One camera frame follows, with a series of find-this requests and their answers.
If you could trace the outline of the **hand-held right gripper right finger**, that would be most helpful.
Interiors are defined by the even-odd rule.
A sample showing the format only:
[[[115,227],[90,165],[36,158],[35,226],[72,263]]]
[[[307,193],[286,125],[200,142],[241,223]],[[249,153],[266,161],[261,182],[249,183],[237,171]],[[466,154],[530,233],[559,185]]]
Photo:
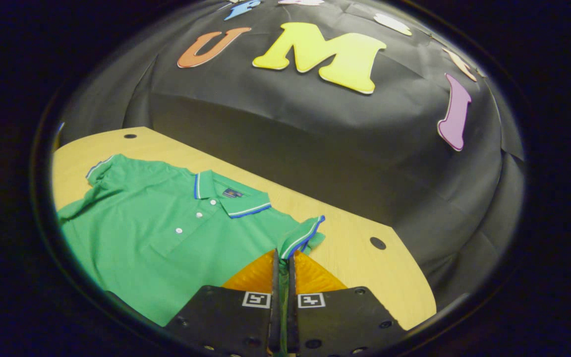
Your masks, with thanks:
[[[407,331],[367,287],[299,293],[303,261],[288,258],[287,353],[297,357],[372,357]]]

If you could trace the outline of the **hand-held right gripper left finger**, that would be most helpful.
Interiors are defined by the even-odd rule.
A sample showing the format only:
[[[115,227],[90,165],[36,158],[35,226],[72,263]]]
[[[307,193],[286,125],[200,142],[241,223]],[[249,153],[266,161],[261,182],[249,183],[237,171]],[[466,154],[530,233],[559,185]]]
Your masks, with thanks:
[[[225,357],[272,357],[281,352],[279,261],[274,249],[224,286],[202,286],[165,330]]]

